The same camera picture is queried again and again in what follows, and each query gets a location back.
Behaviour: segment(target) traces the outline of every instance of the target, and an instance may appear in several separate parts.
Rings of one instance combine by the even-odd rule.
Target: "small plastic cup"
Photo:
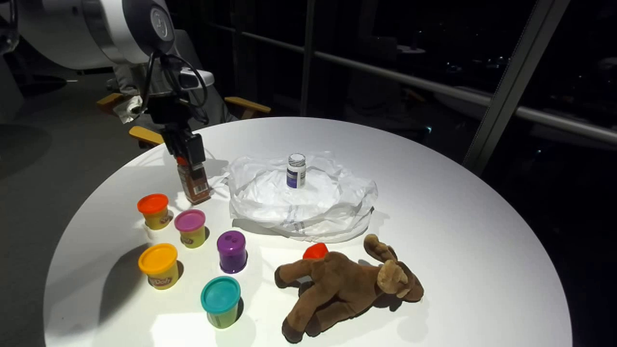
[[[169,242],[148,246],[139,256],[139,269],[156,289],[171,287],[179,277],[177,248]]]
[[[146,227],[162,229],[171,221],[166,194],[148,194],[137,202],[137,210],[142,213]]]
[[[185,210],[175,217],[173,223],[179,231],[179,240],[189,248],[200,246],[210,235],[208,227],[204,225],[206,213],[200,210]]]
[[[248,252],[241,231],[225,231],[218,237],[216,248],[220,254],[220,267],[227,273],[241,271],[247,266]]]
[[[200,291],[200,306],[206,310],[210,323],[220,329],[235,323],[239,302],[239,283],[227,275],[210,279]]]

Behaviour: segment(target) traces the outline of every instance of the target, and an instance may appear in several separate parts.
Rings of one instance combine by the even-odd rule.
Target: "orange cup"
[[[137,210],[142,213],[144,223],[150,229],[162,229],[171,221],[167,204],[169,204],[167,196],[158,192],[158,194],[142,196],[137,202]]]

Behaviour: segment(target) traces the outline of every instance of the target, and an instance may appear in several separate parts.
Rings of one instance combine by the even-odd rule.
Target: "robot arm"
[[[191,131],[189,119],[206,104],[206,88],[214,79],[179,55],[164,0],[19,0],[17,13],[19,34],[58,65],[113,65],[115,75],[127,67],[146,71],[144,80],[135,84],[144,98],[139,111],[148,107],[154,123],[164,125],[162,136],[177,159],[187,198],[202,202],[210,196],[202,140]],[[0,44],[2,36],[15,34],[13,25],[4,28]]]
[[[19,34],[69,69],[140,65],[171,53],[173,21],[164,0],[19,0]]]

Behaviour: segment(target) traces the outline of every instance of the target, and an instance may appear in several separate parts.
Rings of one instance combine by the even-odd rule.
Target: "table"
[[[304,337],[302,345],[572,345],[561,281],[534,231],[493,188],[445,156],[385,131],[310,117],[233,121],[200,134],[216,158],[206,165],[212,177],[239,156],[274,159],[329,150],[356,175],[376,179],[380,196],[370,231],[393,244],[426,294],[397,312],[372,308],[316,339]],[[175,213],[189,208],[164,146],[110,175],[77,210],[46,279],[48,347],[287,345],[279,323],[297,292],[277,289],[272,273],[301,258],[308,242],[247,231],[248,264],[233,275],[245,310],[235,325],[214,329],[198,292],[221,273],[214,242],[231,229],[227,198],[216,194],[196,206],[212,231],[196,250],[181,246],[169,223],[162,239],[177,244],[185,271],[171,289],[156,291],[135,266],[144,242],[135,202],[154,190],[169,196]],[[370,260],[360,242],[356,237],[328,246]]]

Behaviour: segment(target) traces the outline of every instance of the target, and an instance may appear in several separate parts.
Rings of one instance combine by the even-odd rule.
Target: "stuffed animal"
[[[299,287],[299,298],[283,319],[289,343],[299,343],[304,333],[314,337],[370,306],[385,302],[395,310],[401,300],[416,302],[424,294],[418,277],[374,233],[364,237],[364,250],[380,260],[380,266],[356,264],[341,252],[328,252],[322,244],[316,248],[274,271],[277,287]]]

